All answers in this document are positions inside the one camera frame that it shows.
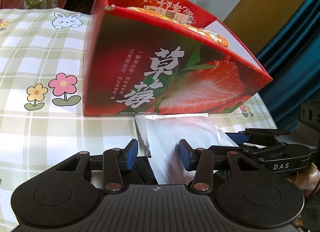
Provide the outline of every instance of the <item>flower print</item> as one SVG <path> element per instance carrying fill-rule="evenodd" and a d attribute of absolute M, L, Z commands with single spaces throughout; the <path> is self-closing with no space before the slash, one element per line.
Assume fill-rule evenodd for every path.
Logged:
<path fill-rule="evenodd" d="M 52 102 L 56 106 L 73 106 L 80 102 L 81 97 L 78 95 L 71 96 L 67 98 L 67 94 L 74 94 L 77 91 L 75 84 L 78 80 L 76 76 L 69 75 L 66 76 L 64 73 L 57 74 L 56 78 L 49 82 L 49 87 L 53 88 L 53 95 L 59 97 L 64 95 L 64 98 L 53 99 Z"/>
<path fill-rule="evenodd" d="M 248 105 L 245 106 L 245 109 L 247 110 L 248 114 L 253 117 L 253 113 Z"/>
<path fill-rule="evenodd" d="M 0 30 L 5 30 L 7 29 L 8 25 L 10 25 L 11 22 L 7 22 L 7 21 L 3 21 L 2 19 L 0 19 Z"/>
<path fill-rule="evenodd" d="M 26 110 L 29 111 L 33 111 L 33 110 L 39 110 L 41 108 L 43 108 L 44 103 L 36 103 L 37 101 L 43 101 L 44 100 L 44 95 L 48 92 L 47 88 L 44 88 L 43 85 L 41 83 L 36 84 L 35 86 L 30 86 L 27 88 L 27 100 L 30 102 L 34 102 L 32 103 L 26 103 L 24 105 Z"/>
<path fill-rule="evenodd" d="M 64 93 L 74 94 L 77 91 L 75 87 L 76 83 L 77 78 L 75 76 L 66 76 L 64 73 L 59 73 L 48 85 L 50 88 L 53 88 L 53 95 L 58 97 Z"/>
<path fill-rule="evenodd" d="M 247 111 L 247 110 L 245 109 L 245 105 L 244 105 L 244 104 L 240 105 L 240 110 L 243 111 L 243 112 L 246 112 L 246 111 Z"/>

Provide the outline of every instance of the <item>strawberry image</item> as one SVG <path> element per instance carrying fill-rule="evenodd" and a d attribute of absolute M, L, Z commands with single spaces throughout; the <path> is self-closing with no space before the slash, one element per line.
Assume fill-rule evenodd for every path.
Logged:
<path fill-rule="evenodd" d="M 169 97 L 159 106 L 160 114 L 208 112 L 243 95 L 245 85 L 234 62 L 222 60 L 207 64 L 215 67 L 194 70 L 174 85 Z"/>
<path fill-rule="evenodd" d="M 246 94 L 251 96 L 256 94 L 257 91 L 261 90 L 269 82 L 265 76 L 257 74 L 255 70 L 243 65 L 239 61 L 235 61 L 235 64 L 238 68 L 240 79 L 246 83 Z"/>
<path fill-rule="evenodd" d="M 226 103 L 222 106 L 219 106 L 211 111 L 209 113 L 231 113 L 234 110 L 236 110 L 240 105 L 245 103 L 247 100 L 249 100 L 252 96 L 251 95 L 244 95 L 239 98 L 236 98 L 230 103 Z"/>

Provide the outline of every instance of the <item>blue gripper pad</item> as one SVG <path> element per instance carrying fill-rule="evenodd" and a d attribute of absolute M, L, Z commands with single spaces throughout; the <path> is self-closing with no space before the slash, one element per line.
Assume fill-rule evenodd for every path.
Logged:
<path fill-rule="evenodd" d="M 189 151 L 185 148 L 184 144 L 181 141 L 179 141 L 179 156 L 185 170 L 188 171 L 190 168 Z"/>
<path fill-rule="evenodd" d="M 131 171 L 138 155 L 138 141 L 136 139 L 132 139 L 130 143 L 125 147 L 125 150 L 128 153 L 127 171 Z"/>
<path fill-rule="evenodd" d="M 241 133 L 226 133 L 226 134 L 237 145 L 241 145 L 249 141 L 249 138 L 245 134 L 241 134 Z"/>

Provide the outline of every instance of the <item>pink flower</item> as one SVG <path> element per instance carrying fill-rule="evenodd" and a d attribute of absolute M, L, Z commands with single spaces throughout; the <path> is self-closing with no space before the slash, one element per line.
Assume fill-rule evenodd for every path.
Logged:
<path fill-rule="evenodd" d="M 77 78 L 73 75 L 66 76 L 64 73 L 57 74 L 56 78 L 49 82 L 49 87 L 53 89 L 53 95 L 61 96 L 64 93 L 73 94 L 77 91 L 75 84 Z"/>
<path fill-rule="evenodd" d="M 240 105 L 240 110 L 243 111 L 243 112 L 246 112 L 246 111 L 247 111 L 247 110 L 245 109 L 245 105 L 244 105 L 244 104 Z"/>

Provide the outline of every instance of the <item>teal curtain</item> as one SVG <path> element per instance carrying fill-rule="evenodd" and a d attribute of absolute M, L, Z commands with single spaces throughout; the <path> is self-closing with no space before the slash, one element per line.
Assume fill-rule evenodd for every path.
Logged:
<path fill-rule="evenodd" d="M 293 131 L 299 104 L 320 100 L 320 0 L 305 0 L 257 59 L 273 78 L 259 94 L 277 127 Z"/>

